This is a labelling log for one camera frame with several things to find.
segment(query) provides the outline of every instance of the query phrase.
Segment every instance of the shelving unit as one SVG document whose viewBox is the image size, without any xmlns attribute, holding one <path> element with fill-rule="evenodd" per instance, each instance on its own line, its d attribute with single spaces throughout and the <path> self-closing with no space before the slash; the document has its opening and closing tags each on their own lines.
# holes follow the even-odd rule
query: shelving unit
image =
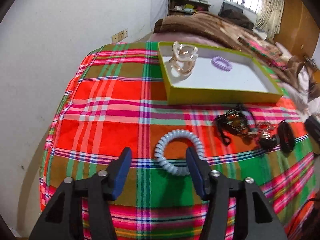
<svg viewBox="0 0 320 240">
<path fill-rule="evenodd" d="M 169 0 L 169 5 L 168 5 L 168 16 L 169 15 L 192 15 L 194 12 L 184 12 L 184 11 L 179 11 L 175 10 L 174 7 L 176 5 L 178 6 L 185 6 L 186 4 L 191 4 L 195 6 L 195 9 L 197 7 L 201 7 L 203 11 L 209 11 L 211 4 L 205 2 L 205 1 L 200 1 L 200 0 Z"/>
</svg>

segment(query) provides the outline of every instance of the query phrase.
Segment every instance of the purple spiral hair tie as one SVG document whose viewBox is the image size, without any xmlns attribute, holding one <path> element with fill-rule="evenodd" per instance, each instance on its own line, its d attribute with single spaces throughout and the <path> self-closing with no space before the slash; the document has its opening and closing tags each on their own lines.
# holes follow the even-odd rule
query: purple spiral hair tie
<svg viewBox="0 0 320 240">
<path fill-rule="evenodd" d="M 231 62 L 224 57 L 216 56 L 211 60 L 211 63 L 218 69 L 230 71 L 232 69 Z"/>
</svg>

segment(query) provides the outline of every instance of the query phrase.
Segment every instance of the brown wardrobe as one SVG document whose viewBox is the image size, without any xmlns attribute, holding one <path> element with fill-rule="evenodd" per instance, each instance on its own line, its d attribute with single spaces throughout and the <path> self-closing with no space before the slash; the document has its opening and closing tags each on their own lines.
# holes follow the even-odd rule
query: brown wardrobe
<svg viewBox="0 0 320 240">
<path fill-rule="evenodd" d="M 301 0 L 284 0 L 280 33 L 274 42 L 284 45 L 301 60 L 312 57 L 319 38 L 319 28 Z"/>
</svg>

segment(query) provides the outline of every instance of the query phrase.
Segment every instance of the electrical socket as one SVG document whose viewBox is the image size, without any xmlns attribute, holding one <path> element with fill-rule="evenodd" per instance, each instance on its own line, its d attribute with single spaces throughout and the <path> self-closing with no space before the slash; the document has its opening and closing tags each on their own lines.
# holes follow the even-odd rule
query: electrical socket
<svg viewBox="0 0 320 240">
<path fill-rule="evenodd" d="M 117 42 L 119 42 L 119 36 L 118 36 L 118 33 L 117 33 L 117 34 L 115 34 L 115 35 L 113 35 L 113 36 L 111 37 L 111 39 L 112 39 L 112 43 L 117 43 Z"/>
<path fill-rule="evenodd" d="M 128 37 L 128 29 L 125 29 L 124 30 L 124 38 L 127 38 Z"/>
<path fill-rule="evenodd" d="M 124 39 L 124 31 L 118 33 L 119 41 Z"/>
</svg>

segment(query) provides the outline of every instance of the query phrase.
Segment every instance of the metal rivet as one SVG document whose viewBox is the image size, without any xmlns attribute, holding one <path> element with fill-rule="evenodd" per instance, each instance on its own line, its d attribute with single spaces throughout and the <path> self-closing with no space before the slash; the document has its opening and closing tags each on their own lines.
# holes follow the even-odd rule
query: metal rivet
<svg viewBox="0 0 320 240">
<path fill-rule="evenodd" d="M 63 180 L 64 183 L 71 183 L 73 182 L 73 178 L 71 177 L 66 177 L 64 180 Z"/>
<path fill-rule="evenodd" d="M 220 174 L 221 174 L 220 171 L 216 171 L 216 170 L 211 171 L 211 175 L 214 177 L 219 177 Z"/>
<path fill-rule="evenodd" d="M 246 177 L 246 178 L 245 178 L 245 182 L 246 182 L 246 183 L 249 183 L 249 184 L 252 184 L 252 183 L 254 183 L 254 179 L 251 178 L 251 177 Z"/>
<path fill-rule="evenodd" d="M 101 171 L 98 172 L 98 176 L 99 176 L 99 177 L 105 177 L 107 174 L 108 174 L 108 173 L 107 173 L 106 170 L 101 170 Z"/>
</svg>

